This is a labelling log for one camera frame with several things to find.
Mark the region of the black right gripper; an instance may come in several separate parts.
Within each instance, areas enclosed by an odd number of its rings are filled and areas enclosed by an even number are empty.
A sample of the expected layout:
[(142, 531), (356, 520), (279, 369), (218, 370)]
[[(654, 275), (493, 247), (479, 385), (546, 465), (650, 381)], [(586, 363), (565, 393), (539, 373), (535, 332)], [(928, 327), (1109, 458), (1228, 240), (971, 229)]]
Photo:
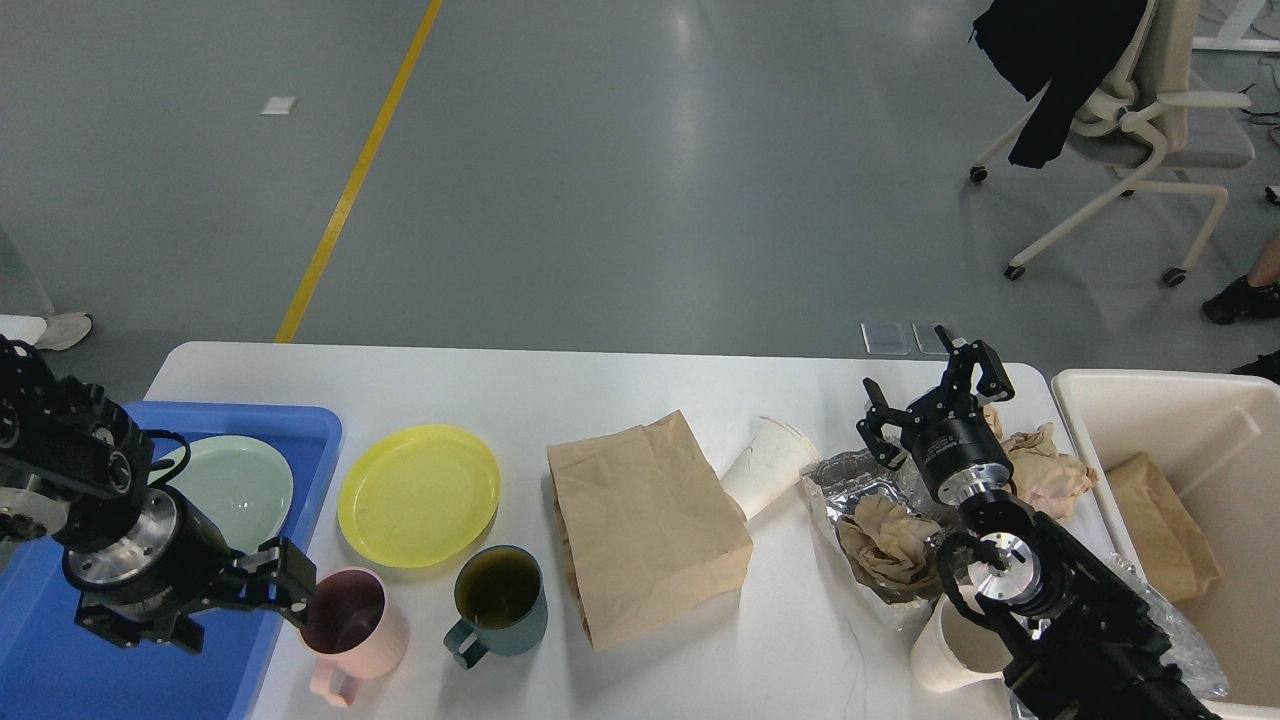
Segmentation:
[[(984, 406), (1015, 397), (1015, 387), (1002, 359), (983, 340), (965, 341), (945, 325), (934, 333), (948, 350), (941, 377), (940, 405), (891, 407), (881, 386), (861, 380), (869, 405), (856, 423), (859, 436), (876, 461), (897, 471), (908, 454), (931, 497), (960, 506), (983, 493), (1009, 488), (1012, 462), (986, 416)], [(884, 428), (902, 430), (902, 447), (884, 438)]]

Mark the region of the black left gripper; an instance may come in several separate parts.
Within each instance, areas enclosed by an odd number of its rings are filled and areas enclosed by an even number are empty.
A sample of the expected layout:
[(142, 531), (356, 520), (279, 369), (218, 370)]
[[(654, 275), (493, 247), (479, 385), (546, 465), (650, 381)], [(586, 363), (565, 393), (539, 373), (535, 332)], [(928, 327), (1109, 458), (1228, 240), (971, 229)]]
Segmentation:
[(315, 564), (289, 538), (253, 553), (224, 544), (215, 528), (196, 527), (186, 498), (169, 487), (145, 491), (134, 525), (93, 552), (65, 551), (63, 571), (79, 592), (74, 623), (118, 648), (143, 641), (187, 653), (204, 651), (206, 609), (270, 611), (303, 628), (317, 597)]

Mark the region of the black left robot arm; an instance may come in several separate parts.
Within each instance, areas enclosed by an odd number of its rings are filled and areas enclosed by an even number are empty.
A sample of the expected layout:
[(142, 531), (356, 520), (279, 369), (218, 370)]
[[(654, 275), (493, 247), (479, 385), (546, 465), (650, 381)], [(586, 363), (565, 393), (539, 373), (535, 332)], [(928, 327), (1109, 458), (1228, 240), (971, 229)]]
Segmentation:
[(173, 480), (189, 465), (154, 460), (157, 438), (101, 386), (56, 378), (37, 348), (1, 341), (3, 538), (56, 541), (79, 593), (76, 623), (120, 648), (142, 641), (200, 653), (211, 609), (270, 610), (303, 628), (314, 562), (276, 536), (230, 546)]

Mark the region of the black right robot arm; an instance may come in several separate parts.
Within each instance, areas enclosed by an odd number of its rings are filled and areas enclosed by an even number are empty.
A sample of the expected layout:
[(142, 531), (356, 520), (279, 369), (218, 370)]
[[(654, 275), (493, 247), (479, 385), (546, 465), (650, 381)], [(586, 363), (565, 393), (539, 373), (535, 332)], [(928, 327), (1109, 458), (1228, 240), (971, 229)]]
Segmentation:
[(1012, 492), (1014, 465), (983, 418), (1015, 389), (986, 342), (934, 328), (947, 348), (940, 383), (905, 409), (873, 379), (858, 432), (877, 462), (911, 461), (960, 527), (934, 555), (950, 602), (996, 634), (1007, 689), (1038, 719), (1208, 719), (1166, 664), (1169, 634), (1149, 605), (1048, 514)]

